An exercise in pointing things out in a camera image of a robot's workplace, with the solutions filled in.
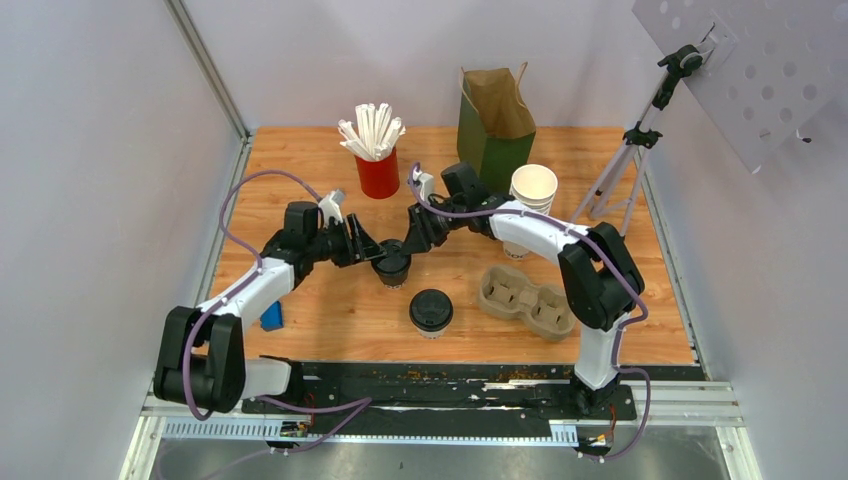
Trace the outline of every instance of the gray wall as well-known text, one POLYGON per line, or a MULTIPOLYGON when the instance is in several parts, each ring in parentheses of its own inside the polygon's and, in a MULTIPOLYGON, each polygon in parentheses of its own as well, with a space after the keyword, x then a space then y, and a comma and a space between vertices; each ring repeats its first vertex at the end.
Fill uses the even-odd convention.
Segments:
POLYGON ((115 478, 237 141, 162 1, 0 11, 0 478, 115 478))
POLYGON ((334 125, 362 102, 455 125, 459 68, 530 63, 539 125, 623 125, 661 58, 633 0, 186 0, 245 121, 334 125))
POLYGON ((659 130, 651 174, 696 334, 764 478, 844 477, 848 94, 756 175, 685 89, 659 130))

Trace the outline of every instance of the wooden table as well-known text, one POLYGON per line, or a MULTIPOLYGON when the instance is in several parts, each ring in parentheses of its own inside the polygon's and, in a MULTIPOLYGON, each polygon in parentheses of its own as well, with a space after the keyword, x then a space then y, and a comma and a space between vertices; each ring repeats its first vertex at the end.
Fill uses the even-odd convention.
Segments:
MULTIPOLYGON (((530 161, 551 167, 559 176, 553 216, 570 216, 618 147, 621 134, 617 128, 539 129, 530 161)), ((335 128, 262 128, 247 174, 284 169, 301 176, 322 195, 341 187, 347 192, 343 213, 356 213, 377 241, 402 240, 408 228, 407 207, 413 203, 409 190, 402 183, 389 199, 366 197, 359 189, 352 156, 338 142, 335 128)), ((436 191, 444 193, 438 174, 457 161, 456 130, 410 128, 398 144, 398 153, 402 177, 414 161, 420 161, 438 179, 436 191)), ((622 188, 622 198, 629 193, 624 190, 627 188, 622 188)), ((261 249, 280 228, 288 202, 309 199, 295 182, 258 178, 238 196, 231 229, 261 249)), ((610 221, 619 225, 621 218, 610 221)), ((645 277, 643 297, 651 314, 646 322, 628 328, 621 361, 691 364, 686 333, 643 201, 635 209, 627 245, 645 277)), ((247 252, 228 242, 218 265, 214 293, 238 279, 252 261, 247 252)), ((264 354, 297 360, 574 363, 579 323, 569 338, 550 343, 536 337, 519 320, 500 320, 477 309, 481 277, 495 264, 516 266, 537 284, 562 284, 559 269, 540 257, 513 261, 504 255, 500 242, 456 231, 442 247, 413 258, 409 279, 399 290, 384 287, 370 264, 344 269, 330 262, 316 264, 303 284, 283 299, 285 328, 266 333, 257 322, 245 339, 246 353, 248 357, 264 354), (454 319, 437 340, 421 337, 407 313, 412 296, 425 288, 443 290, 454 304, 454 319)))

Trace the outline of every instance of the cable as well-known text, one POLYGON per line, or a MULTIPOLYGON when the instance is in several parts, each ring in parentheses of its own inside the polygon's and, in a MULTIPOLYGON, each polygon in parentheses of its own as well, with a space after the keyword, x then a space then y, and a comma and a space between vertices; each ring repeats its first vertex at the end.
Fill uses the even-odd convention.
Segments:
POLYGON ((594 456, 594 455, 587 455, 587 456, 590 457, 590 458, 593 458, 595 460, 598 460, 598 461, 604 461, 604 460, 614 460, 616 458, 620 458, 624 454, 629 452, 633 448, 633 446, 636 445, 636 443, 639 441, 639 439, 642 438, 642 435, 645 432, 645 426, 648 423, 648 413, 650 412, 650 407, 651 407, 651 377, 648 375, 648 372, 646 372, 644 369, 641 369, 641 368, 638 368, 638 367, 627 367, 627 368, 620 367, 618 365, 618 352, 619 352, 619 349, 621 348, 621 336, 622 336, 622 333, 624 332, 624 329, 628 325, 632 325, 634 323, 641 322, 641 321, 645 320, 646 318, 648 318, 648 307, 647 307, 647 305, 645 305, 645 302, 642 300, 641 297, 639 297, 639 294, 636 293, 636 291, 633 289, 633 287, 631 287, 630 284, 627 283, 627 281, 624 279, 624 276, 621 274, 621 272, 618 271, 618 268, 615 267, 615 264, 613 264, 612 260, 610 260, 610 258, 606 255, 606 253, 604 253, 604 251, 601 249, 601 247, 597 243, 595 243, 594 241, 589 239, 587 236, 583 235, 582 233, 579 233, 579 232, 576 232, 576 231, 570 229, 568 226, 563 225, 559 220, 556 220, 554 218, 551 218, 551 217, 544 215, 544 214, 541 214, 541 213, 537 213, 537 212, 533 212, 533 211, 527 211, 527 210, 502 208, 502 209, 481 210, 481 211, 477 211, 477 212, 468 212, 468 213, 454 213, 454 212, 445 212, 443 210, 438 210, 436 208, 433 208, 432 205, 425 202, 424 199, 421 198, 420 192, 415 188, 415 180, 413 179, 413 176, 414 176, 415 172, 420 171, 420 170, 421 170, 421 163, 415 162, 412 165, 412 167, 409 169, 409 175, 407 176, 406 183, 409 185, 409 189, 412 191, 412 195, 415 197, 416 201, 425 210, 427 210, 427 211, 429 211, 433 214, 440 215, 442 217, 446 217, 446 218, 474 218, 474 217, 485 217, 485 216, 489 216, 489 215, 504 215, 504 214, 520 215, 520 216, 523 216, 523 217, 534 218, 536 220, 540 220, 542 222, 545 222, 549 225, 553 225, 554 227, 558 228, 559 230, 562 230, 566 235, 571 235, 571 236, 577 238, 578 240, 582 241, 586 245, 588 245, 589 248, 591 248, 592 251, 595 252, 595 254, 604 263, 604 265, 609 269, 609 271, 612 273, 613 277, 615 277, 615 279, 618 280, 618 282, 621 284, 621 286, 624 288, 624 290, 627 292, 627 294, 630 295, 630 297, 633 299, 634 303, 636 303, 636 305, 639 306, 639 310, 641 311, 639 316, 624 320, 618 325, 618 329, 615 332, 615 339, 613 340, 613 348, 612 348, 612 355, 611 355, 610 361, 613 365, 613 368, 617 372, 624 373, 624 374, 637 373, 645 379, 645 412, 642 415, 642 422, 639 424, 639 429, 636 431, 636 436, 633 437, 633 440, 631 440, 630 443, 626 447, 624 447, 620 452, 614 453, 612 455, 607 455, 605 457, 597 457, 597 456, 594 456))
POLYGON ((279 449, 278 448, 277 449, 277 451, 281 451, 285 455, 288 455, 289 453, 305 452, 307 450, 312 450, 313 448, 317 447, 318 445, 321 445, 328 438, 332 437, 339 430, 344 428, 345 425, 350 423, 350 421, 353 420, 353 417, 358 415, 359 412, 365 410, 365 408, 368 406, 368 404, 371 403, 371 397, 365 397, 365 398, 360 398, 359 400, 356 400, 356 401, 353 401, 353 402, 350 402, 350 403, 346 403, 344 405, 339 405, 337 407, 304 408, 304 407, 298 407, 296 405, 289 405, 288 403, 284 403, 284 402, 281 402, 277 399, 274 399, 274 398, 271 398, 271 397, 266 397, 264 395, 256 397, 256 399, 262 400, 263 402, 266 402, 266 403, 270 403, 271 405, 274 405, 275 407, 282 408, 282 409, 285 409, 285 410, 291 410, 293 412, 298 412, 298 413, 336 413, 336 412, 343 412, 345 410, 349 410, 353 407, 357 407, 356 410, 351 412, 350 415, 345 417, 344 420, 339 422, 329 432, 325 433, 324 435, 321 435, 314 442, 310 442, 306 445, 303 445, 301 447, 296 447, 296 448, 286 448, 286 449, 279 449))
MULTIPOLYGON (((321 445, 322 443, 327 441, 327 439, 329 439, 330 437, 332 437, 333 435, 338 433, 339 430, 341 430, 342 428, 344 428, 345 425, 350 423, 350 421, 353 420, 353 418, 355 416, 359 415, 359 413, 362 412, 363 410, 365 410, 365 408, 368 407, 368 405, 371 403, 371 398, 365 397, 365 398, 361 398, 359 400, 356 400, 356 401, 353 401, 353 402, 350 402, 350 403, 346 403, 344 405, 339 405, 337 407, 304 408, 304 407, 298 407, 296 405, 289 405, 288 403, 284 403, 284 402, 281 402, 277 399, 274 399, 274 398, 271 398, 271 397, 266 397, 264 395, 256 397, 256 399, 262 400, 263 402, 266 402, 266 403, 270 403, 271 405, 274 405, 275 407, 285 409, 285 410, 291 410, 293 412, 298 412, 298 413, 312 413, 312 414, 315 414, 315 413, 336 413, 336 412, 343 412, 345 410, 350 410, 353 407, 356 407, 356 409, 353 412, 351 412, 347 417, 345 417, 344 420, 342 420, 335 427, 333 427, 329 432, 321 435, 320 437, 318 437, 317 439, 315 439, 312 442, 309 442, 305 445, 299 445, 298 444, 298 446, 294 447, 294 448, 272 448, 270 450, 267 449, 267 448, 263 448, 262 450, 257 450, 255 452, 248 453, 247 455, 245 455, 241 458, 237 458, 237 459, 233 460, 232 462, 230 462, 230 463, 224 465, 223 467, 219 468, 218 470, 215 470, 214 472, 202 477, 200 480, 211 480, 212 478, 215 478, 215 477, 223 474, 224 472, 233 469, 237 465, 241 465, 242 463, 244 463, 248 460, 253 460, 254 458, 261 457, 263 455, 270 455, 270 454, 274 454, 274 453, 282 453, 284 456, 288 456, 291 453, 300 453, 300 452, 305 452, 307 450, 312 450, 313 448, 317 447, 318 445, 321 445)), ((165 453, 166 453, 166 451, 160 451, 159 454, 156 456, 156 465, 154 466, 154 471, 156 472, 156 478, 158 480, 165 480, 165 477, 162 476, 162 466, 161 466, 161 459, 162 459, 162 457, 165 456, 165 453)))
POLYGON ((615 438, 615 424, 618 422, 618 419, 615 418, 615 405, 610 405, 610 415, 612 415, 612 421, 610 421, 610 428, 606 432, 598 435, 600 437, 610 437, 610 441, 615 438))
MULTIPOLYGON (((306 406, 309 408, 315 408, 315 395, 312 393, 306 394, 306 406)), ((315 414, 312 414, 312 417, 309 420, 310 425, 315 425, 315 414)))
MULTIPOLYGON (((244 279, 243 282, 233 285, 232 290, 230 290, 227 295, 230 297, 237 295, 239 292, 244 290, 251 282, 253 282, 256 277, 259 276, 262 269, 262 257, 259 255, 259 252, 256 251, 255 248, 251 247, 249 243, 244 240, 236 237, 227 229, 225 218, 227 216, 227 206, 230 204, 230 200, 232 200, 233 196, 235 196, 236 192, 244 185, 245 183, 253 180, 256 177, 262 177, 265 175, 282 175, 284 177, 288 177, 295 182, 299 183, 316 201, 321 200, 321 196, 318 195, 312 187, 306 184, 303 180, 300 179, 297 175, 293 175, 284 170, 262 170, 260 172, 256 172, 254 174, 248 175, 244 177, 239 183, 236 184, 229 192, 227 192, 227 197, 224 199, 224 204, 221 205, 221 210, 218 214, 218 228, 224 232, 224 236, 232 240, 250 252, 253 255, 253 258, 256 260, 256 264, 254 265, 253 271, 250 272, 250 275, 244 279)), ((182 361, 182 370, 183 370, 183 392, 185 392, 186 405, 188 405, 188 409, 194 418, 203 421, 207 420, 210 416, 212 416, 212 410, 207 411, 206 413, 200 413, 200 410, 197 408, 197 403, 194 400, 194 394, 191 391, 191 375, 189 370, 191 369, 191 348, 194 345, 194 341, 197 339, 198 333, 200 333, 200 329, 203 327, 203 324, 206 323, 206 320, 215 313, 216 310, 221 308, 224 305, 224 300, 226 297, 222 297, 220 300, 216 301, 209 307, 208 310, 203 312, 200 315, 200 318, 195 322, 194 327, 192 327, 191 331, 188 334, 188 338, 186 339, 185 351, 183 352, 183 361, 182 361)))

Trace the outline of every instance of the green paper bag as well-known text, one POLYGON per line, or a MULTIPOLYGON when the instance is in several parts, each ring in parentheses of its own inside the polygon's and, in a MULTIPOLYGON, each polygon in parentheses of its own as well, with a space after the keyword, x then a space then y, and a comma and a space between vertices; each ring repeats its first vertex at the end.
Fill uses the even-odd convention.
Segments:
POLYGON ((462 70, 462 104, 456 152, 470 163, 492 192, 509 192, 512 172, 527 163, 536 122, 521 99, 518 80, 508 68, 462 70))

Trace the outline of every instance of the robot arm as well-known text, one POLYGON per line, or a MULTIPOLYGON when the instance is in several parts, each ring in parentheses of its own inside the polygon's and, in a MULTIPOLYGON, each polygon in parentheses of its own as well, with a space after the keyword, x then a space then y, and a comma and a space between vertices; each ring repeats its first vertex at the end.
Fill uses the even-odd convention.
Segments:
MULTIPOLYGON (((426 187, 432 191, 432 185, 427 185, 432 183, 432 176, 420 173, 417 177, 413 180, 421 184, 422 190, 426 187)), ((580 356, 574 368, 575 401, 586 413, 602 406, 618 385, 618 372, 613 363, 618 326, 629 318, 635 304, 606 266, 595 268, 600 258, 586 242, 566 232, 574 232, 597 244, 633 290, 641 294, 645 289, 644 280, 621 236, 607 223, 589 228, 515 213, 531 210, 511 196, 490 194, 466 163, 443 171, 442 180, 450 196, 431 207, 449 214, 481 212, 482 216, 451 218, 421 204, 412 205, 409 207, 410 228, 402 252, 429 251, 434 245, 444 243, 450 231, 468 227, 492 239, 521 245, 558 265, 569 306, 584 326, 580 334, 580 356)), ((429 194, 423 199, 430 203, 429 194)))
POLYGON ((283 228, 260 253, 261 266, 254 265, 215 298, 194 308, 171 310, 165 321, 153 383, 158 398, 185 403, 182 358, 189 332, 201 315, 216 306, 193 345, 208 344, 207 354, 191 355, 189 376, 198 407, 229 412, 239 399, 299 390, 290 384, 302 382, 302 375, 293 371, 299 364, 270 357, 245 360, 244 334, 265 310, 300 285, 315 262, 331 260, 336 266, 346 267, 385 255, 383 248, 365 233, 356 215, 348 215, 346 221, 341 217, 340 201, 339 194, 333 192, 317 205, 290 203, 283 228), (321 218, 326 224, 319 225, 321 218), (247 286, 240 288, 251 278, 247 286))

